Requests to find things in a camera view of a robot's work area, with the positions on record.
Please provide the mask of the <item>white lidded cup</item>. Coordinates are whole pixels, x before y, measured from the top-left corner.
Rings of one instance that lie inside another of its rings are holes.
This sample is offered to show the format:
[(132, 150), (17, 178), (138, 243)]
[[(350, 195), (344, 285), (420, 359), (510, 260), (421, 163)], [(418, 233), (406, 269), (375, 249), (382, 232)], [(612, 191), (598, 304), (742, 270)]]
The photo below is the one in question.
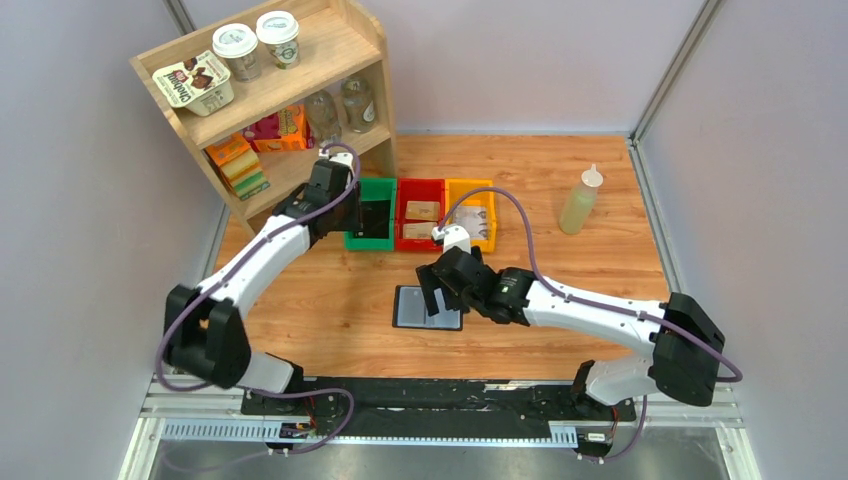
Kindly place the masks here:
[(261, 76), (258, 45), (254, 31), (242, 23), (225, 24), (212, 37), (214, 53), (225, 61), (232, 79), (238, 82), (251, 82)]
[(276, 67), (281, 70), (290, 70), (299, 65), (299, 31), (298, 21), (287, 11), (270, 11), (256, 21), (257, 38), (266, 46)]

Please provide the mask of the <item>silver patterned cards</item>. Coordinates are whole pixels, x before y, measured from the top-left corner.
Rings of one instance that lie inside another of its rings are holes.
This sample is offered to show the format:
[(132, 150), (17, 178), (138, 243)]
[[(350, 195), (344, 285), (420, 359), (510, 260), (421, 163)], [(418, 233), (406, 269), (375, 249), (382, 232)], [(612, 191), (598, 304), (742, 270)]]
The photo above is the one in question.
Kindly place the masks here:
[(454, 212), (453, 223), (464, 227), (472, 240), (490, 237), (489, 211), (482, 205), (460, 205)]

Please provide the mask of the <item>red plastic bin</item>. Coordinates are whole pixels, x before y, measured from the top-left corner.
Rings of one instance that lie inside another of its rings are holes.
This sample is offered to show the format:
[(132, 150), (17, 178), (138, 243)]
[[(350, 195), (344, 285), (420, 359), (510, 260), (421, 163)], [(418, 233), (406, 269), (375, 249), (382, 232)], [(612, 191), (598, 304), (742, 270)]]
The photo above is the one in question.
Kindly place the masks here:
[(395, 249), (436, 251), (431, 230), (445, 212), (443, 179), (401, 178), (397, 182)]

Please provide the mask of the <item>green yellow sponge pack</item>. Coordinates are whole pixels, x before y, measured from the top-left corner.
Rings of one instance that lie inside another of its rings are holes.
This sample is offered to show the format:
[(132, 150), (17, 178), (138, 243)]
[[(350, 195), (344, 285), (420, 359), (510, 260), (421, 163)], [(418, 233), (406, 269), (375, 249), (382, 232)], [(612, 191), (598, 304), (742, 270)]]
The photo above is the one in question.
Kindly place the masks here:
[(270, 187), (259, 156), (248, 149), (219, 166), (229, 190), (239, 199), (247, 200)]

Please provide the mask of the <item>right white lidded cup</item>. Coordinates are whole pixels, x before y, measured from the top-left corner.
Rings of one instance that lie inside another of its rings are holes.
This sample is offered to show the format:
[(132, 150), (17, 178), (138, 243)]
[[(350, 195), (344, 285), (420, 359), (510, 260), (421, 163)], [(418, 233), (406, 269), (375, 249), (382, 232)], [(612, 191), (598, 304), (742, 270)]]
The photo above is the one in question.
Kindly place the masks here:
[(270, 11), (256, 21), (257, 38), (266, 46), (276, 67), (281, 70), (290, 70), (299, 65), (299, 31), (298, 21), (287, 11)]

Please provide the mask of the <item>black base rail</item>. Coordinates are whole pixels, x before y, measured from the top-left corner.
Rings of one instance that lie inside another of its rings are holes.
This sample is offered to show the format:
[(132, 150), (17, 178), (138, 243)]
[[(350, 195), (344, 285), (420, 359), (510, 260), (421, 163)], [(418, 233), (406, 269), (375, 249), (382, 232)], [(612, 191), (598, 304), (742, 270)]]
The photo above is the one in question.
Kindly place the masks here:
[(614, 407), (574, 396), (569, 381), (459, 380), (424, 378), (307, 377), (289, 388), (292, 392), (341, 388), (355, 400), (355, 411), (414, 410), (436, 413), (502, 412), (517, 418), (600, 421), (635, 421), (635, 401), (625, 399)]

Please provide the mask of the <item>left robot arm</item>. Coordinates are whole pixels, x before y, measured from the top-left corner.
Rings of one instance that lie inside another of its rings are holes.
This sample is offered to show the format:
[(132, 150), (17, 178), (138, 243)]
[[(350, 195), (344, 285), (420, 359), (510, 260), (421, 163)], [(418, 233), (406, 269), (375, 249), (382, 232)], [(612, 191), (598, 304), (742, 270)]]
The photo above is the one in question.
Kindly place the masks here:
[(360, 171), (356, 154), (322, 150), (309, 181), (275, 207), (247, 247), (197, 286), (175, 286), (166, 299), (156, 372), (169, 365), (202, 386), (285, 394), (294, 365), (253, 351), (244, 322), (294, 260), (330, 232), (360, 228)]

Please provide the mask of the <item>orange snack box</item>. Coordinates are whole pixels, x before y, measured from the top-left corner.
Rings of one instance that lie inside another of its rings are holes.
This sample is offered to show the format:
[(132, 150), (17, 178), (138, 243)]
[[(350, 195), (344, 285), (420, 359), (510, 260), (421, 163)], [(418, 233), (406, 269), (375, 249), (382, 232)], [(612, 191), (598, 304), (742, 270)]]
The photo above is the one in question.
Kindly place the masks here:
[(303, 151), (315, 146), (303, 104), (287, 106), (260, 119), (243, 129), (242, 135), (257, 153)]

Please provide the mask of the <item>wooden shelf unit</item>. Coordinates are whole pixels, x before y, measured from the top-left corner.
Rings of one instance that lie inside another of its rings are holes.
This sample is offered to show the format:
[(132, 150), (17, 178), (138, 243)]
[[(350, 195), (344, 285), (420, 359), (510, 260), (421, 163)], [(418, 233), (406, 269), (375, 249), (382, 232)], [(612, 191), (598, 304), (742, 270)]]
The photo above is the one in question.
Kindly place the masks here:
[(300, 65), (292, 70), (281, 70), (267, 53), (263, 53), (260, 57), (262, 76), (249, 83), (234, 83), (234, 100), (207, 117), (173, 109), (155, 85), (152, 75), (161, 67), (210, 49), (213, 33), (225, 24), (224, 21), (130, 60), (171, 128), (225, 201), (232, 217), (250, 237), (261, 229), (271, 209), (308, 179), (317, 152), (307, 150), (261, 155), (259, 160), (270, 185), (242, 200), (227, 189), (206, 155), (206, 147), (285, 106), (300, 102), (315, 91), (328, 89), (350, 75), (360, 74), (370, 83), (377, 118), (375, 126), (365, 133), (356, 133), (345, 127), (342, 140), (359, 154), (364, 172), (379, 173), (384, 177), (397, 174), (397, 134), (388, 42), (380, 21), (357, 1), (267, 1), (227, 18), (226, 22), (252, 26), (262, 14), (274, 10), (293, 14), (300, 24)]

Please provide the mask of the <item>left white lidded cup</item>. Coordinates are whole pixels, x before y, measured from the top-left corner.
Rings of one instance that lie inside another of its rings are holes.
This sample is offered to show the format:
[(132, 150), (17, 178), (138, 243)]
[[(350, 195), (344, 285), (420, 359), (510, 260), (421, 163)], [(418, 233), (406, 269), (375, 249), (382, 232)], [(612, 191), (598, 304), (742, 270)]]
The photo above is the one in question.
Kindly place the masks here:
[(254, 31), (242, 23), (225, 24), (212, 37), (214, 53), (225, 61), (232, 79), (238, 82), (251, 82), (261, 76), (258, 45)]

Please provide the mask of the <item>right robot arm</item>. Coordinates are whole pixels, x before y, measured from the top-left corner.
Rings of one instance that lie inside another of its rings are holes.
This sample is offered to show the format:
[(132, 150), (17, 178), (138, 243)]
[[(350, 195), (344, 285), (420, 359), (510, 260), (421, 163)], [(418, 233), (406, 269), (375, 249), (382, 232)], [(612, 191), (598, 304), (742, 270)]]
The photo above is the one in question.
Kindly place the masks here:
[(653, 393), (698, 407), (713, 401), (725, 336), (687, 294), (638, 301), (581, 290), (522, 268), (495, 271), (478, 248), (452, 247), (416, 275), (430, 315), (476, 311), (497, 324), (578, 331), (630, 350), (583, 362), (577, 396), (606, 406)]

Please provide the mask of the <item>black card holder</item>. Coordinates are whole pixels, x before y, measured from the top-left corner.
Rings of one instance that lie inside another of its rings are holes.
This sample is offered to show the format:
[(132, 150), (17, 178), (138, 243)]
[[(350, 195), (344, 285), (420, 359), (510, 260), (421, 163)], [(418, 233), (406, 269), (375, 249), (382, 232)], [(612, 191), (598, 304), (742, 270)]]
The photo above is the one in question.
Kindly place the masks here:
[(398, 285), (395, 289), (392, 327), (434, 331), (462, 331), (463, 313), (449, 310), (445, 306), (440, 290), (436, 291), (438, 312), (427, 311), (421, 288), (414, 285)]

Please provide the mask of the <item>clear glass jar right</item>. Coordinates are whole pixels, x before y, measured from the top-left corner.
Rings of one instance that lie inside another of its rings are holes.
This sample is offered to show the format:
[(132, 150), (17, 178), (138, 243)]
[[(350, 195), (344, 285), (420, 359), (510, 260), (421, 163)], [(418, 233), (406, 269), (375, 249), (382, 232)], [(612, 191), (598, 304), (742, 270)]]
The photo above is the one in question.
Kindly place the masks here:
[(357, 133), (370, 131), (376, 121), (376, 111), (368, 80), (361, 75), (347, 77), (341, 84), (341, 98), (350, 129)]

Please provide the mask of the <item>black credit cards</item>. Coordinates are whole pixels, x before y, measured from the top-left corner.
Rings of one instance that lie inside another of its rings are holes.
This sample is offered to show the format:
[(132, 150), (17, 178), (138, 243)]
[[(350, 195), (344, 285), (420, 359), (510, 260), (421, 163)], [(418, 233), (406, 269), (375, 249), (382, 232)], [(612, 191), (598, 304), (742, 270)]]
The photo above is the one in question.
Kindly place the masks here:
[(370, 200), (361, 204), (362, 228), (357, 238), (388, 239), (391, 231), (393, 208), (390, 200)]

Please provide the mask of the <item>green plastic bin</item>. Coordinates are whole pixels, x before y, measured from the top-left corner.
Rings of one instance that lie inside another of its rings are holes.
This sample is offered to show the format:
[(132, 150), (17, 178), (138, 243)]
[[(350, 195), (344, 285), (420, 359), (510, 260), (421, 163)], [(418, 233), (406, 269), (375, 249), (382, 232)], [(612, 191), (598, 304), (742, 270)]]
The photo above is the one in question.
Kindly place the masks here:
[(397, 180), (362, 178), (363, 228), (347, 232), (344, 246), (350, 251), (393, 251)]

